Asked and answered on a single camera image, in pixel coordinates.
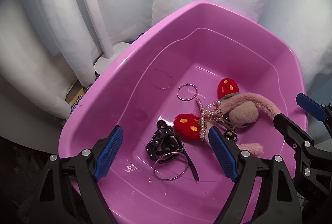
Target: dark floor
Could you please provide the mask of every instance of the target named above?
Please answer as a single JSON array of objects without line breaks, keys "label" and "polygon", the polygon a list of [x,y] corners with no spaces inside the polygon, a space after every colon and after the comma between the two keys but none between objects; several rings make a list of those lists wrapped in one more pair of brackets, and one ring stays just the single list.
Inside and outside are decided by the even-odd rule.
[{"label": "dark floor", "polygon": [[29,223],[33,195],[49,156],[0,137],[1,223]]}]

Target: pink basin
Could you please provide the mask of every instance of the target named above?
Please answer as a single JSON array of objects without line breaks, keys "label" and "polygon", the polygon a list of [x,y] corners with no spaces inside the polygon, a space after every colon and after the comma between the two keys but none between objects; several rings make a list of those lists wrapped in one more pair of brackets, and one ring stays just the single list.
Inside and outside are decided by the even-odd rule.
[{"label": "pink basin", "polygon": [[[199,113],[195,100],[177,98],[180,85],[194,84],[208,105],[217,100],[217,86],[226,77],[234,79],[241,92],[269,98],[306,130],[305,113],[295,102],[305,90],[291,49],[253,21],[218,4],[196,1],[152,27],[105,70],[64,126],[59,155],[71,157],[92,148],[118,124],[124,141],[98,185],[119,223],[213,223],[233,183],[224,176],[212,149],[201,141],[184,142],[200,182],[190,169],[175,181],[163,182],[154,178],[145,146],[158,119],[173,122],[180,113]],[[190,87],[181,89],[183,97],[192,92]],[[262,112],[238,138],[238,143],[261,143],[262,158],[280,154],[294,175],[293,150]],[[182,165],[161,164],[159,176],[173,177]],[[252,216],[259,187],[258,179],[243,221]]]}]

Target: blue gripper pad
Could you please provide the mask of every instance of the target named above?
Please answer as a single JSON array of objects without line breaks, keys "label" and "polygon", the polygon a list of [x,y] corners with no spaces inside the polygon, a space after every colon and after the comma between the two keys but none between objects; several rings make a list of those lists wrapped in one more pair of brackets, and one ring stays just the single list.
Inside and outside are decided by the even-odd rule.
[{"label": "blue gripper pad", "polygon": [[210,128],[209,130],[209,143],[219,161],[222,170],[224,171],[225,176],[235,182],[239,177],[236,172],[235,159],[214,128]]},{"label": "blue gripper pad", "polygon": [[118,127],[96,160],[96,171],[93,177],[97,181],[107,175],[122,142],[123,130]]},{"label": "blue gripper pad", "polygon": [[296,97],[296,103],[300,106],[303,110],[310,113],[313,117],[316,118],[318,121],[326,121],[327,116],[325,114],[325,110],[322,106],[320,106],[317,102],[312,100],[307,95],[300,93]]}]

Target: red plush ear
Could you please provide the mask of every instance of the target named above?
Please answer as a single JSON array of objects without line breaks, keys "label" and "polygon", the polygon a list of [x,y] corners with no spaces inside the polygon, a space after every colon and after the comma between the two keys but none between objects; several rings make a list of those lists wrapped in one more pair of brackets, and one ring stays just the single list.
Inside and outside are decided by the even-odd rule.
[{"label": "red plush ear", "polygon": [[179,114],[174,120],[176,133],[190,140],[200,139],[199,117],[193,114]]},{"label": "red plush ear", "polygon": [[222,79],[218,85],[218,99],[221,99],[222,97],[231,94],[231,93],[237,93],[239,91],[239,87],[237,86],[236,82],[233,79],[225,78]]}]

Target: silver hoop earring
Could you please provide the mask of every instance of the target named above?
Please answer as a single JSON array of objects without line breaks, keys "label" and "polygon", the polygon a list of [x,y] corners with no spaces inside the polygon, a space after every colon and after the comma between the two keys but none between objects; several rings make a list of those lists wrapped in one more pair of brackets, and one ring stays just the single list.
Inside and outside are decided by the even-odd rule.
[{"label": "silver hoop earring", "polygon": [[[173,178],[170,178],[170,179],[160,178],[160,177],[157,176],[157,174],[156,174],[156,165],[158,164],[159,160],[161,160],[161,159],[164,158],[164,157],[170,156],[170,155],[182,155],[182,156],[185,158],[185,160],[186,160],[186,166],[185,166],[185,169],[183,170],[182,173],[180,173],[178,176],[175,176],[175,177],[173,177]],[[161,180],[161,181],[169,182],[169,181],[173,181],[173,180],[175,180],[175,179],[181,177],[181,176],[186,172],[186,170],[188,169],[188,165],[189,165],[188,159],[187,159],[187,157],[186,157],[184,154],[182,154],[181,152],[170,152],[170,153],[167,153],[167,154],[162,155],[159,159],[157,159],[157,161],[154,163],[154,165],[153,165],[153,167],[152,167],[152,172],[153,172],[154,177],[156,177],[157,179],[159,179],[159,180]]]},{"label": "silver hoop earring", "polygon": [[[192,86],[193,88],[195,88],[195,89],[196,89],[196,93],[195,93],[195,95],[194,95],[193,97],[189,98],[189,99],[183,99],[183,98],[181,98],[181,97],[179,96],[179,91],[180,91],[180,89],[181,89],[182,87],[184,87],[184,86]],[[178,89],[178,91],[177,91],[177,93],[176,93],[176,95],[178,96],[178,99],[179,99],[179,100],[182,100],[182,101],[192,100],[192,99],[194,99],[194,98],[197,96],[197,94],[198,94],[198,89],[197,89],[196,86],[194,86],[194,85],[192,85],[192,84],[185,84],[185,85],[180,86],[179,89]]]}]

